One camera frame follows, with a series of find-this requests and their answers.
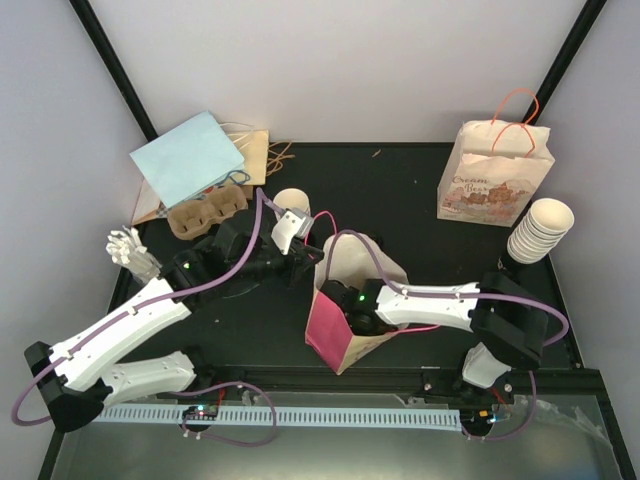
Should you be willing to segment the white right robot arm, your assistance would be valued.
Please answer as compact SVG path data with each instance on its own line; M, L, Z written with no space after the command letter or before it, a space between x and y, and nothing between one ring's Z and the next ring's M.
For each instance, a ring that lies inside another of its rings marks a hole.
M473 334L478 344L466 354L454 388L461 400L476 403L507 372L540 367L548 315L536 301L499 273L454 286L367 279L357 288L326 280L315 296L311 318L349 338L387 338L430 327Z

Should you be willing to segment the cream paper bag pink sides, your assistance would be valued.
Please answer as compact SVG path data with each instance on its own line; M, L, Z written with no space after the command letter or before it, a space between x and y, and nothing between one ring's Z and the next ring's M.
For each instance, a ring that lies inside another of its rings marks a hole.
M363 233L334 231L323 245L324 259L315 266L313 295L305 343L311 346L337 375L369 352L391 340L395 333L358 335L348 324L347 314L336 300L323 293L326 280L336 280L346 287L359 289L368 279L389 279L406 283L402 267L387 256L372 238Z

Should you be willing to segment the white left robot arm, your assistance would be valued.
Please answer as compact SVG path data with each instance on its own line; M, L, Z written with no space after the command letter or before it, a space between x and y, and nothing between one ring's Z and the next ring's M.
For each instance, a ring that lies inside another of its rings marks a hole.
M215 376L201 351L186 347L131 363L123 357L220 296L234 280L282 276L295 283L323 259L304 239L313 220L288 210L276 222L250 213L225 220L175 255L134 297L76 336L36 342L24 356L57 430L68 433L105 409L159 393L207 397Z

